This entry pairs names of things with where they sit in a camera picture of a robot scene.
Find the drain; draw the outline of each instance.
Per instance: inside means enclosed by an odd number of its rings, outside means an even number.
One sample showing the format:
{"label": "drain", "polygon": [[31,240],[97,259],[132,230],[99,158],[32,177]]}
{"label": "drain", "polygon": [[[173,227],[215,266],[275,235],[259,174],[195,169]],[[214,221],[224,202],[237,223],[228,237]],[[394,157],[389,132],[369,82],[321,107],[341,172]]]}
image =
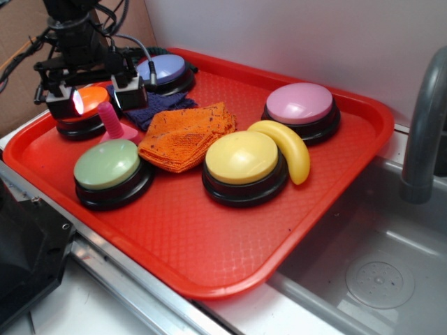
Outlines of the drain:
{"label": "drain", "polygon": [[372,253],[354,260],[346,272],[346,284],[359,302],[380,309],[403,305],[414,291],[409,268],[385,253]]}

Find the pink toy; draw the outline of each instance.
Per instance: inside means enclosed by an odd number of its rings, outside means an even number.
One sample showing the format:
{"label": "pink toy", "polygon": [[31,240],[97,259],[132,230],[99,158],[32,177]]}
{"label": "pink toy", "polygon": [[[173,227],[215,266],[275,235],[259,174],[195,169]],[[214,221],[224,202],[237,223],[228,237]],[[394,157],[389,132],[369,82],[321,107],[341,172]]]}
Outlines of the pink toy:
{"label": "pink toy", "polygon": [[119,138],[132,141],[136,145],[141,142],[139,132],[120,122],[111,103],[107,101],[100,103],[98,105],[98,114],[107,130],[100,142],[116,140]]}

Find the pink button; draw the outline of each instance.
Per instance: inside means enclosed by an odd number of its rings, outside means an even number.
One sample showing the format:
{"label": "pink button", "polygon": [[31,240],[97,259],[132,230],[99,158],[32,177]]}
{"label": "pink button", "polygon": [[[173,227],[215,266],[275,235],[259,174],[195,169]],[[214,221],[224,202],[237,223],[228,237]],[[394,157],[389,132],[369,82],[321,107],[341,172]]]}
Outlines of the pink button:
{"label": "pink button", "polygon": [[278,88],[267,98],[269,115],[283,124],[310,124],[332,109],[332,94],[317,84],[299,82]]}

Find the banana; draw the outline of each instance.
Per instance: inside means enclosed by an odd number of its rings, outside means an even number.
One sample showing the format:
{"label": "banana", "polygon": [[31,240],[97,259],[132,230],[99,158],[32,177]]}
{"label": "banana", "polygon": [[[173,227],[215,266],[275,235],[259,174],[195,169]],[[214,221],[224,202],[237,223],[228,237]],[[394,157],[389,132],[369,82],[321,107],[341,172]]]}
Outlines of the banana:
{"label": "banana", "polygon": [[301,137],[288,126],[271,120],[255,122],[248,131],[257,131],[271,137],[286,158],[288,173],[296,185],[303,183],[310,172],[310,155]]}

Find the white wall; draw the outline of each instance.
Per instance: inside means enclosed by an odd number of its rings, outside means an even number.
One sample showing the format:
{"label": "white wall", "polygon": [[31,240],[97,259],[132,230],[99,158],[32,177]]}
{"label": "white wall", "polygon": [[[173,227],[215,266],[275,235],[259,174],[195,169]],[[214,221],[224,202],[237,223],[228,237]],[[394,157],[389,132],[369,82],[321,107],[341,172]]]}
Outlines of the white wall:
{"label": "white wall", "polygon": [[369,96],[409,126],[446,0],[145,0],[157,43]]}

